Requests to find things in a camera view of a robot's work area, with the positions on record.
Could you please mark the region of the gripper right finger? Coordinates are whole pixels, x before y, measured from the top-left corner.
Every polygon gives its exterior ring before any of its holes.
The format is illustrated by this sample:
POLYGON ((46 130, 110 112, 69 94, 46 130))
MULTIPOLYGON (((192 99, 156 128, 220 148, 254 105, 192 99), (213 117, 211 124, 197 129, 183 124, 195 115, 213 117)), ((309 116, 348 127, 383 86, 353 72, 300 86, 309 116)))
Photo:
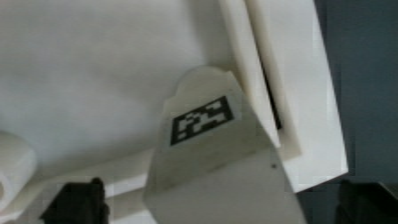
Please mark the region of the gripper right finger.
POLYGON ((398 183, 341 181, 334 224, 398 224, 398 183))

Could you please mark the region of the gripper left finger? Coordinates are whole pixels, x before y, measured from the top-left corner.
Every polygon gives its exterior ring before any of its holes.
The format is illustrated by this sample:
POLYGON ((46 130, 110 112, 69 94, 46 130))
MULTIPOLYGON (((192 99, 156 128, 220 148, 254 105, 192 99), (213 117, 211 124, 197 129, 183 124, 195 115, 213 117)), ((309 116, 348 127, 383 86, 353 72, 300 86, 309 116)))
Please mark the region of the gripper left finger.
POLYGON ((64 184, 49 200, 30 204, 16 224, 108 224, 108 215, 104 184, 94 178, 64 184))

